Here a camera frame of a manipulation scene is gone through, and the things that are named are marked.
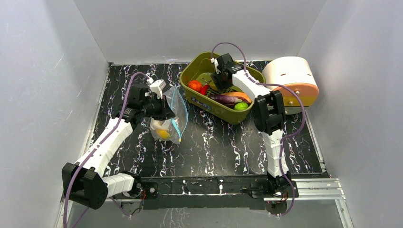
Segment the yellow green toy pepper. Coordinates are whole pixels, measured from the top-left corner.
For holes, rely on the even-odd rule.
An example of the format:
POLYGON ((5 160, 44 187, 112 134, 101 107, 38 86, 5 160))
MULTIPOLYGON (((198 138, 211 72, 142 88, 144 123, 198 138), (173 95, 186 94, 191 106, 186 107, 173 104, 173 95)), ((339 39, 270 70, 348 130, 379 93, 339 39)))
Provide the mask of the yellow green toy pepper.
POLYGON ((203 85, 213 85, 212 73, 202 73, 198 76, 197 80, 203 85))

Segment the olive green plastic basket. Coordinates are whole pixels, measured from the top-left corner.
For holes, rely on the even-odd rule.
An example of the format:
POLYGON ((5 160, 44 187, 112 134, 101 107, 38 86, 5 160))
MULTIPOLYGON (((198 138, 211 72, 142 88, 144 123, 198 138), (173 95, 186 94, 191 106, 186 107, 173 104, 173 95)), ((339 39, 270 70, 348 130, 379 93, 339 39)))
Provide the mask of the olive green plastic basket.
POLYGON ((198 54, 187 67, 180 73, 179 81, 184 89, 184 97, 191 104, 203 109, 206 112, 230 123, 233 125, 241 123, 252 110, 252 105, 246 110, 236 111, 230 107, 211 100, 208 96, 211 94, 220 94, 211 85, 208 89, 206 96, 201 95, 188 87, 191 80, 197 80, 198 76, 202 73, 215 73, 213 64, 210 62, 212 54, 210 52, 202 52, 198 54))

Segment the clear zip top bag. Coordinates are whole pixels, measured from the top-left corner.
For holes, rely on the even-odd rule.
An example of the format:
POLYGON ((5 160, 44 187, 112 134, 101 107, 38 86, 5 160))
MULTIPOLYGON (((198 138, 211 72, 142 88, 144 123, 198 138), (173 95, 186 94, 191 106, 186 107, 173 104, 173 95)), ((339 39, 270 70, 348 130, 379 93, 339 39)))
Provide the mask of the clear zip top bag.
POLYGON ((176 86, 172 86, 169 90, 163 93, 166 96, 167 102, 171 110, 175 113, 175 117, 163 122, 164 130, 171 135, 169 140, 161 139, 155 130, 150 128, 150 133, 155 140, 171 141, 179 145, 182 142, 183 134, 188 123, 188 111, 185 101, 176 86))

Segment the yellow toy banana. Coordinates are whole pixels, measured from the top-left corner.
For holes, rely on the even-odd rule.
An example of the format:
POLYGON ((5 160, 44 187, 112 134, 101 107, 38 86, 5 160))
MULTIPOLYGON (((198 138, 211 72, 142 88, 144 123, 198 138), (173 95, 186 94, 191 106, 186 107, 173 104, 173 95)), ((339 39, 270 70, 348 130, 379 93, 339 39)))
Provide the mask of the yellow toy banana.
POLYGON ((170 133, 169 133, 168 131, 166 131, 166 130, 157 129, 157 130, 156 130, 156 133, 158 134, 158 136, 159 136, 161 139, 164 139, 164 140, 169 140, 170 137, 171 137, 170 133))

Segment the orange toy papaya slice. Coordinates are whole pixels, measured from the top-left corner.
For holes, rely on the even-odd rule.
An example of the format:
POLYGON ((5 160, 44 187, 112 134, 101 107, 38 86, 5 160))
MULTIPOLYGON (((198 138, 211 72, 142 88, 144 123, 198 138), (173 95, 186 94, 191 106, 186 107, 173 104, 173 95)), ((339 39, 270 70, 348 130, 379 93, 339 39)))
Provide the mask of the orange toy papaya slice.
POLYGON ((243 92, 228 92, 228 93, 223 93, 222 95, 227 95, 227 96, 241 99, 243 102, 248 103, 248 104, 252 103, 252 100, 243 92))

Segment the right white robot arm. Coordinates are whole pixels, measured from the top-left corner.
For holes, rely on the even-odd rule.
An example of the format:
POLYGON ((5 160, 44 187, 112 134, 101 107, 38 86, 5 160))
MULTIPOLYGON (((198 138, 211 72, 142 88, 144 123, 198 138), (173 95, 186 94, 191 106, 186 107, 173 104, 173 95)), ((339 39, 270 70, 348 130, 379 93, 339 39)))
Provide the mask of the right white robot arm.
POLYGON ((248 70, 236 63, 229 54, 213 57, 211 63, 216 71, 212 79, 219 90, 236 86, 253 101, 251 115, 256 128, 261 132, 266 148, 267 178, 251 182, 242 192, 253 198, 283 196, 287 188, 292 188, 292 183, 283 159, 286 114, 281 92, 271 91, 255 80, 248 70))

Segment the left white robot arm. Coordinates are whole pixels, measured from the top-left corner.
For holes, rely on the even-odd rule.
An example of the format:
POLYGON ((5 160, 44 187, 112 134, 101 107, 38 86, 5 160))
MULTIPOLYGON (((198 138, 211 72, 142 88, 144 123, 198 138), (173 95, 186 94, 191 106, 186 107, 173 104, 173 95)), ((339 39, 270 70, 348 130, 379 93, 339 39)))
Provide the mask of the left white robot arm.
POLYGON ((98 209, 107 198, 117 194, 131 198, 141 194, 143 186, 138 175, 122 171, 106 177, 104 173, 118 148, 144 118, 166 121, 175 117, 162 92, 165 85, 159 79, 150 85, 131 86, 128 100, 114 110, 106 128, 88 152, 62 168, 66 200, 98 209))

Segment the purple toy eggplant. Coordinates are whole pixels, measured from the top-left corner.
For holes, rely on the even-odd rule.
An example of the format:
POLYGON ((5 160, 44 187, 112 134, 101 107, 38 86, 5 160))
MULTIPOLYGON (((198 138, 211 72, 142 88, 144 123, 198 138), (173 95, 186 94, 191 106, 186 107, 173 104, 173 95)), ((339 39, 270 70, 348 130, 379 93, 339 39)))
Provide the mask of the purple toy eggplant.
POLYGON ((228 95, 209 95, 208 96, 211 100, 218 102, 220 104, 227 104, 227 103, 240 103, 243 102, 242 99, 239 99, 237 97, 233 97, 233 96, 228 96, 228 95))

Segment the red toy chili pepper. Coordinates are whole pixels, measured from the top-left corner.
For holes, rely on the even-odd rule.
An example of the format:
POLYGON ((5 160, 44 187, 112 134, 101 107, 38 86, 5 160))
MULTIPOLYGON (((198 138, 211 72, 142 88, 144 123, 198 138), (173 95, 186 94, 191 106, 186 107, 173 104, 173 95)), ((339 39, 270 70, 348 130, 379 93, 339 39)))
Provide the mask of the red toy chili pepper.
POLYGON ((204 86, 202 87, 202 89, 199 91, 199 93, 200 93, 201 95, 206 96, 206 93, 207 93, 207 91, 208 91, 209 88, 210 88, 210 85, 204 85, 204 86))

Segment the red orange toy tomato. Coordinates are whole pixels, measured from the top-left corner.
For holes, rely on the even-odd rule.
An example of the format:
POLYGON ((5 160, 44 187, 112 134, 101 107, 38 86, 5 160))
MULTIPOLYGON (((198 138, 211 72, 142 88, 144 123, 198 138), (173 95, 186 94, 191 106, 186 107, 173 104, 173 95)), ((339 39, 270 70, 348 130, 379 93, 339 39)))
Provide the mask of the red orange toy tomato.
POLYGON ((203 89, 202 83, 197 80, 191 80, 188 83, 188 87, 196 92, 200 92, 203 89))

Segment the green toy lime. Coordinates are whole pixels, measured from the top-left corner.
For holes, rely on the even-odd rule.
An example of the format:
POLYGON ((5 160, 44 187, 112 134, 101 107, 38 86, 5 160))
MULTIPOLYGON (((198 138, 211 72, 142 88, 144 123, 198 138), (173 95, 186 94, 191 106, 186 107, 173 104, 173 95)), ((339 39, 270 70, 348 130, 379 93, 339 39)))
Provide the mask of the green toy lime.
POLYGON ((236 110, 236 111, 243 111, 243 110, 246 110, 248 107, 249 107, 249 104, 248 104, 248 103, 239 102, 239 103, 236 103, 236 104, 235 104, 234 110, 236 110))

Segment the white orange cylindrical container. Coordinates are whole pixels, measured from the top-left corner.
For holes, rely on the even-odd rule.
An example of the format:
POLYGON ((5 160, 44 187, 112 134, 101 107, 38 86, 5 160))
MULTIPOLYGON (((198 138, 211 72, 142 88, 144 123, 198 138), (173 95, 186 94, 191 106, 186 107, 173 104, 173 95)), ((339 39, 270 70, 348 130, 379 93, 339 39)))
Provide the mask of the white orange cylindrical container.
POLYGON ((319 95, 319 88, 308 62, 302 57, 280 57, 270 61, 262 71, 268 84, 283 85, 295 92, 305 108, 319 95))

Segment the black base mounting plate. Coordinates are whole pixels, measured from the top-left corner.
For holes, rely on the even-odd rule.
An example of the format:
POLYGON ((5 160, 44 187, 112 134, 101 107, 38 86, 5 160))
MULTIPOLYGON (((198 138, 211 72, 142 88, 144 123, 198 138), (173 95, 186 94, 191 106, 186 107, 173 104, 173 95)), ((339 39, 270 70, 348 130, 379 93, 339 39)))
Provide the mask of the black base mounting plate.
POLYGON ((248 189, 252 181, 265 180, 263 175, 142 177, 156 193, 146 196, 146 209, 173 208, 249 208, 265 210, 263 198, 253 198, 248 189))

